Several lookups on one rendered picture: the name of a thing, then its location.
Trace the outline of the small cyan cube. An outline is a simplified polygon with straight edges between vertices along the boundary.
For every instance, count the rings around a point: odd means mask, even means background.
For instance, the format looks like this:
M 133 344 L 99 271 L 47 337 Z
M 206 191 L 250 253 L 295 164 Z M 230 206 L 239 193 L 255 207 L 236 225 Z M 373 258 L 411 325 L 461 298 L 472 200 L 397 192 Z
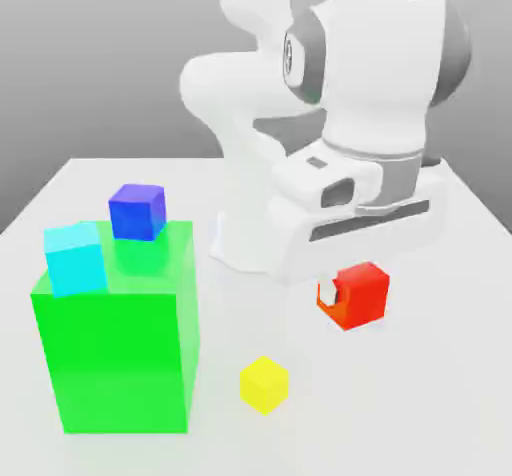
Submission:
M 43 242 L 55 297 L 107 289 L 102 245 L 95 222 L 47 228 Z

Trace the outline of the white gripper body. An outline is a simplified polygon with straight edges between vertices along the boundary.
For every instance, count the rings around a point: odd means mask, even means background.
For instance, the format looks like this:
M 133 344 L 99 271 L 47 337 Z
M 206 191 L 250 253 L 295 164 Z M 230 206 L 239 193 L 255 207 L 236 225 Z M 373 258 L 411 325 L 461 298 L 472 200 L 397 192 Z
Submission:
M 383 216 L 354 217 L 315 228 L 289 228 L 274 242 L 274 278 L 291 284 L 362 262 L 377 262 L 433 243 L 443 230 L 445 190 Z

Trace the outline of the small blue cube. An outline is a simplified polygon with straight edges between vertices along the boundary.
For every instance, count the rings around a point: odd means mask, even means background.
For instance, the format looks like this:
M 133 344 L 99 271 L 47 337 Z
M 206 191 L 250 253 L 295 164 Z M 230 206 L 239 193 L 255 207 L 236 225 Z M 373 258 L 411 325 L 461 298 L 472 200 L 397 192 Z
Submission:
M 108 205 L 115 239 L 154 241 L 167 222 L 162 186 L 124 184 Z

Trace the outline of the small red cube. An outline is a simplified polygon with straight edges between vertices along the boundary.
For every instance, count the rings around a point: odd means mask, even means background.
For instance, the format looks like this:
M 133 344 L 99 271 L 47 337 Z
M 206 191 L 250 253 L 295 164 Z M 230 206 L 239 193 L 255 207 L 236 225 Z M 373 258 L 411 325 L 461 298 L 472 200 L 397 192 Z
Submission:
M 344 331 L 381 319 L 385 314 L 390 276 L 371 262 L 339 270 L 334 277 L 337 302 L 326 307 L 319 299 L 318 307 Z

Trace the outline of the large green box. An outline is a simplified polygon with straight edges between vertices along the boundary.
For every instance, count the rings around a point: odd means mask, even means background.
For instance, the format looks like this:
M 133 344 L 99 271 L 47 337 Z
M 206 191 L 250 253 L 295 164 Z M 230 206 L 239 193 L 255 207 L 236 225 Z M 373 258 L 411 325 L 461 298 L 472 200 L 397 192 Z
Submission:
M 185 433 L 200 328 L 193 224 L 172 220 L 153 241 L 116 240 L 97 224 L 106 290 L 31 291 L 67 433 Z

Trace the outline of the small yellow cube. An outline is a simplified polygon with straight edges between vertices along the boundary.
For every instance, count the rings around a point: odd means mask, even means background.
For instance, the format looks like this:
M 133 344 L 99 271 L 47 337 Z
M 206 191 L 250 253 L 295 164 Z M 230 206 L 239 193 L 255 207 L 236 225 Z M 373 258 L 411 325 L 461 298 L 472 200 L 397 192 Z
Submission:
M 240 398 L 267 415 L 288 398 L 289 382 L 287 369 L 261 356 L 240 372 Z

